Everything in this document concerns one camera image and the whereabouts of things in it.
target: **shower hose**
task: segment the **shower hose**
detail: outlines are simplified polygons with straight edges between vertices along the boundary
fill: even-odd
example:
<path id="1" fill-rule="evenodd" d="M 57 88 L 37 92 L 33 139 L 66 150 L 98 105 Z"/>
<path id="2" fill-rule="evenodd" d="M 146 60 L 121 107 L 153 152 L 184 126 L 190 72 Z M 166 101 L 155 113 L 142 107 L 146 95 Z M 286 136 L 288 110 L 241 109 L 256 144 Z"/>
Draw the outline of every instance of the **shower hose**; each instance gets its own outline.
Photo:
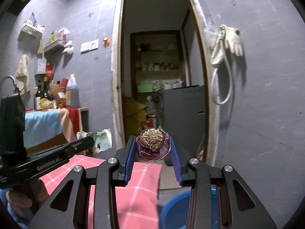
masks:
<path id="1" fill-rule="evenodd" d="M 233 89 L 233 74 L 232 74 L 230 64 L 229 64 L 229 61 L 228 61 L 228 58 L 227 58 L 227 55 L 226 55 L 225 47 L 224 47 L 224 44 L 223 44 L 223 39 L 220 40 L 220 47 L 221 47 L 222 54 L 223 54 L 223 57 L 224 57 L 224 60 L 225 60 L 225 65 L 226 65 L 227 70 L 228 70 L 229 91 L 228 91 L 227 97 L 222 102 L 217 101 L 217 95 L 213 92 L 213 87 L 214 87 L 214 83 L 215 83 L 215 79 L 216 79 L 216 74 L 217 74 L 217 71 L 218 71 L 218 68 L 215 68 L 214 71 L 213 71 L 213 75 L 212 75 L 210 93 L 212 94 L 213 101 L 216 105 L 225 104 L 230 99 L 230 97 L 232 95 L 232 89 Z"/>
<path id="2" fill-rule="evenodd" d="M 1 98 L 2 98 L 1 88 L 2 88 L 2 85 L 3 85 L 3 83 L 4 83 L 4 81 L 5 81 L 6 79 L 11 79 L 11 80 L 13 81 L 13 85 L 14 85 L 14 88 L 15 88 L 14 93 L 20 92 L 19 89 L 18 89 L 18 87 L 17 87 L 17 85 L 16 85 L 15 78 L 14 78 L 13 76 L 6 76 L 5 78 L 3 78 L 3 79 L 1 80 L 1 83 L 0 83 L 0 102 L 1 102 Z"/>

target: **metal screw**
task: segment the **metal screw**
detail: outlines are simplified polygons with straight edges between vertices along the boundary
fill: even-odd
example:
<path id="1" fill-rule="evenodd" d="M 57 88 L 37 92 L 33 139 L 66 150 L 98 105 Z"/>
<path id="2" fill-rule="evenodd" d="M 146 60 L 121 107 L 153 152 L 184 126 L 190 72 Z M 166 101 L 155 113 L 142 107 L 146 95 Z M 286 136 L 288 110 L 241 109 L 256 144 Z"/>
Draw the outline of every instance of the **metal screw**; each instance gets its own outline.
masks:
<path id="1" fill-rule="evenodd" d="M 233 170 L 232 166 L 230 166 L 230 165 L 225 166 L 225 171 L 231 172 L 232 170 Z"/>
<path id="2" fill-rule="evenodd" d="M 191 158 L 190 163 L 191 164 L 197 164 L 197 163 L 199 163 L 199 160 L 197 158 Z"/>
<path id="3" fill-rule="evenodd" d="M 111 157 L 108 159 L 108 163 L 115 164 L 117 162 L 117 159 L 115 157 Z"/>
<path id="4" fill-rule="evenodd" d="M 80 165 L 76 165 L 76 166 L 73 168 L 73 170 L 74 170 L 75 172 L 80 172 L 82 169 L 83 169 L 83 167 L 81 167 Z"/>

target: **door frame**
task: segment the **door frame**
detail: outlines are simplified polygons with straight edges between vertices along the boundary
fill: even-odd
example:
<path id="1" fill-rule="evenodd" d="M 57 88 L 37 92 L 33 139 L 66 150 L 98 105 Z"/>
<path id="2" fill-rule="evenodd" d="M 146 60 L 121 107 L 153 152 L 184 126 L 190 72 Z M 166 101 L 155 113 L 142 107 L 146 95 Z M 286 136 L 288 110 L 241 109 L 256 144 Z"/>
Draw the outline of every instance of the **door frame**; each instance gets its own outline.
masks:
<path id="1" fill-rule="evenodd" d="M 210 81 L 212 77 L 211 56 L 205 40 L 204 28 L 206 27 L 205 16 L 198 0 L 189 0 L 190 8 L 193 10 L 196 19 L 196 31 L 199 41 L 202 65 L 204 70 L 205 93 L 206 96 L 206 129 L 204 140 L 203 161 L 211 166 L 215 164 L 218 147 L 219 133 L 219 106 L 212 101 L 210 94 Z M 117 149 L 125 146 L 124 123 L 122 110 L 122 87 L 121 87 L 121 44 L 122 44 L 122 18 L 124 0 L 117 0 L 114 12 L 113 32 L 112 32 L 112 54 L 111 54 L 111 99 L 113 108 L 114 136 Z"/>
<path id="2" fill-rule="evenodd" d="M 182 27 L 181 27 L 181 34 L 182 34 L 182 39 L 181 41 L 183 42 L 184 45 L 184 51 L 185 51 L 185 63 L 187 66 L 187 72 L 188 72 L 188 79 L 189 79 L 189 85 L 192 86 L 192 73 L 191 73 L 191 65 L 190 65 L 190 57 L 189 57 L 189 50 L 187 47 L 187 43 L 186 43 L 186 37 L 185 37 L 185 32 L 184 32 L 184 28 L 187 24 L 187 21 L 189 19 L 190 16 L 190 9 L 188 8 L 188 10 L 186 11 L 183 23 L 182 23 Z"/>

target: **wall-mounted shelf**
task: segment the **wall-mounted shelf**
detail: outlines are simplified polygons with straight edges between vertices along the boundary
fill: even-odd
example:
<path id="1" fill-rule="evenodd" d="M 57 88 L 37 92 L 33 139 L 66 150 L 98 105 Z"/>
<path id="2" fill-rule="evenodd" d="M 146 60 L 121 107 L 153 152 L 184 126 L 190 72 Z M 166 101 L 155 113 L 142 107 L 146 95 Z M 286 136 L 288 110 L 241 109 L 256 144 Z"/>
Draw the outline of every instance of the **wall-mounted shelf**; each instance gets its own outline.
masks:
<path id="1" fill-rule="evenodd" d="M 21 31 L 37 38 L 43 34 L 45 28 L 38 24 L 34 25 L 30 19 L 27 19 L 24 22 Z"/>
<path id="2" fill-rule="evenodd" d="M 81 108 L 78 108 L 78 110 L 80 112 L 84 112 L 84 111 L 88 111 L 89 109 L 87 107 L 81 107 Z"/>
<path id="3" fill-rule="evenodd" d="M 59 49 L 64 49 L 64 45 L 67 43 L 66 39 L 56 40 L 50 45 L 47 45 L 45 47 L 45 53 L 52 53 L 54 51 L 57 51 Z"/>
<path id="4" fill-rule="evenodd" d="M 142 82 L 144 80 L 172 80 L 180 77 L 180 70 L 152 70 L 152 71 L 138 71 L 136 72 L 136 81 Z"/>
<path id="5" fill-rule="evenodd" d="M 137 52 L 139 54 L 157 54 L 157 53 L 161 53 L 161 54 L 178 54 L 179 52 L 177 50 L 164 50 L 164 51 L 146 51 L 146 52 Z"/>

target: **wine bottle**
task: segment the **wine bottle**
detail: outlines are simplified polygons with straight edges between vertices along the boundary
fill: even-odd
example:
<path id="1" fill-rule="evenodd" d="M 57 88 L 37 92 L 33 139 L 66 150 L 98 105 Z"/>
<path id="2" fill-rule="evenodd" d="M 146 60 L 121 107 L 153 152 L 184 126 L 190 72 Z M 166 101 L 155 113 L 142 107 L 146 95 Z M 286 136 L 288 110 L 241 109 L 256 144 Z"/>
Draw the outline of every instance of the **wine bottle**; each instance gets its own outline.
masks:
<path id="1" fill-rule="evenodd" d="M 49 91 L 48 91 L 48 78 L 45 77 L 43 79 L 43 91 L 42 91 L 42 95 L 41 95 L 41 100 L 44 99 L 42 101 L 42 104 L 46 101 L 46 100 L 51 100 L 50 95 L 49 95 Z"/>
<path id="2" fill-rule="evenodd" d="M 41 91 L 41 84 L 40 84 L 40 80 L 38 80 L 38 86 L 37 86 L 37 92 L 35 95 L 35 110 L 42 110 L 41 106 L 40 106 L 40 99 L 42 96 L 42 91 Z"/>
<path id="3" fill-rule="evenodd" d="M 51 101 L 55 100 L 54 95 L 52 93 L 52 86 L 53 85 L 55 85 L 55 81 L 54 80 L 52 80 L 51 84 L 49 85 L 49 96 L 50 96 Z"/>

